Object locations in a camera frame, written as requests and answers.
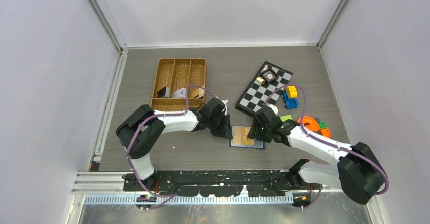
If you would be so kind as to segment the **blue card holder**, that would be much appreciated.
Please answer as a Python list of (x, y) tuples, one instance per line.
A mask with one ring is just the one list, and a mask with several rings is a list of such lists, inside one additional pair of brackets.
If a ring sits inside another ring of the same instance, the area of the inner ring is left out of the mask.
[(233, 138), (229, 141), (229, 147), (264, 150), (266, 143), (249, 138), (250, 130), (251, 127), (232, 126), (231, 132)]

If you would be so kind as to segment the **white credit card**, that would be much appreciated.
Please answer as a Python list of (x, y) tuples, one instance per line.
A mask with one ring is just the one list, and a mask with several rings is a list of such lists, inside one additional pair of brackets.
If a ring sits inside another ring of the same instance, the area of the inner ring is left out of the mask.
[(187, 97), (186, 88), (177, 89), (172, 93), (172, 98), (186, 98), (186, 97)]

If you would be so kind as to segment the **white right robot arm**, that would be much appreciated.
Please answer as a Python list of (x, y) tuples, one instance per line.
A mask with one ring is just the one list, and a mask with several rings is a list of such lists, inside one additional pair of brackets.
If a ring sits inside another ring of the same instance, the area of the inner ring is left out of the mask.
[(248, 136), (308, 152), (325, 162), (300, 159), (294, 164), (288, 177), (297, 189), (307, 184), (327, 185), (364, 205), (389, 188), (388, 176), (368, 145), (341, 143), (315, 134), (297, 121), (283, 121), (275, 106), (265, 106), (254, 114)]

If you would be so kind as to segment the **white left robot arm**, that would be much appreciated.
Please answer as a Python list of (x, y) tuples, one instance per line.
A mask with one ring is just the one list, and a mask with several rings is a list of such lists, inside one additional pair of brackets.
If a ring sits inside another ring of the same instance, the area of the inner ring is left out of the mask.
[(153, 110), (144, 104), (117, 127), (115, 134), (126, 150), (125, 158), (137, 176), (136, 184), (148, 191), (156, 182), (149, 152), (158, 138), (171, 132), (205, 129), (209, 129), (214, 137), (233, 138), (225, 100), (215, 97), (200, 107), (182, 111)]

